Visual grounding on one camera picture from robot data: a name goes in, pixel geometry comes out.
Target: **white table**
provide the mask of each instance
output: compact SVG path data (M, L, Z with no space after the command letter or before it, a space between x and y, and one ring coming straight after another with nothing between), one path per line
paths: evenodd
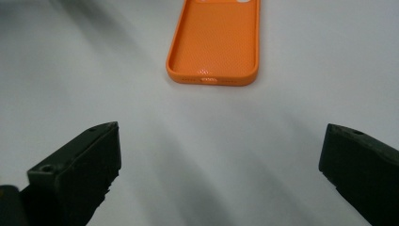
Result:
M241 88L169 79L182 4L1 0L0 184L118 121L122 170L89 225L368 225L317 167L330 122L399 149L399 1L263 0Z

